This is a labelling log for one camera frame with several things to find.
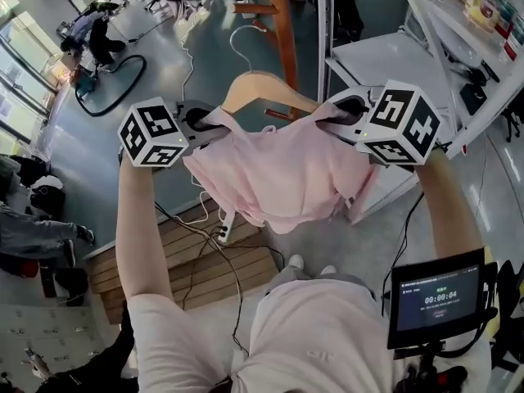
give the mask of black hose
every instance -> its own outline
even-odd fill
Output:
[[[146,59],[141,56],[141,55],[132,55],[132,56],[128,56],[127,58],[124,58],[120,64],[118,64],[116,66],[116,68],[111,71],[111,73],[116,73],[116,71],[118,71],[120,69],[120,67],[126,62],[126,61],[129,61],[129,60],[132,60],[133,58],[138,58],[139,60],[142,60],[142,67],[140,68],[140,71],[138,72],[137,74],[137,77],[134,78],[133,82],[131,83],[131,85],[125,89],[125,92],[122,93],[113,103],[111,103],[106,109],[104,109],[103,111],[100,111],[100,112],[91,112],[88,108],[85,107],[85,105],[82,103],[82,99],[80,98],[79,96],[79,92],[78,92],[78,89],[75,90],[75,96],[76,96],[76,100],[78,101],[78,103],[80,104],[80,106],[82,107],[82,109],[84,111],[86,111],[89,115],[91,116],[103,116],[105,114],[107,114],[108,112],[111,112],[113,111],[113,109],[115,109],[123,100],[126,96],[129,95],[129,93],[131,92],[131,90],[133,90],[133,88],[137,85],[138,81],[140,80],[140,78],[142,77],[144,71],[146,70],[146,67],[147,67],[147,61]]]

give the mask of shelf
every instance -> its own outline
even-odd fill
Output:
[[[469,22],[463,14],[464,5],[460,0],[444,0],[443,2],[424,0],[424,3],[431,13],[438,16],[467,42],[501,80],[504,79],[511,66],[504,65],[499,59],[504,42],[502,37],[496,32],[488,35]]]

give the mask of wooden platform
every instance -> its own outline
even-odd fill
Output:
[[[192,226],[211,233],[221,224],[219,210],[214,201],[207,201],[206,209],[209,218]],[[188,223],[205,218],[205,213],[198,206],[179,216]],[[209,245],[204,246],[201,235],[181,228],[173,221],[160,224],[159,230],[171,290],[178,305],[184,309],[193,309],[237,294],[237,282],[231,266]],[[237,270],[243,291],[269,282],[278,273],[265,244],[260,229],[237,215],[228,247],[223,251]],[[88,262],[88,272],[93,292],[101,295],[110,323],[120,323],[124,292],[116,268],[115,248],[92,258]]]

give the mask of small display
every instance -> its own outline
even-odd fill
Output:
[[[441,275],[402,282],[397,330],[408,331],[474,314],[478,265]]]

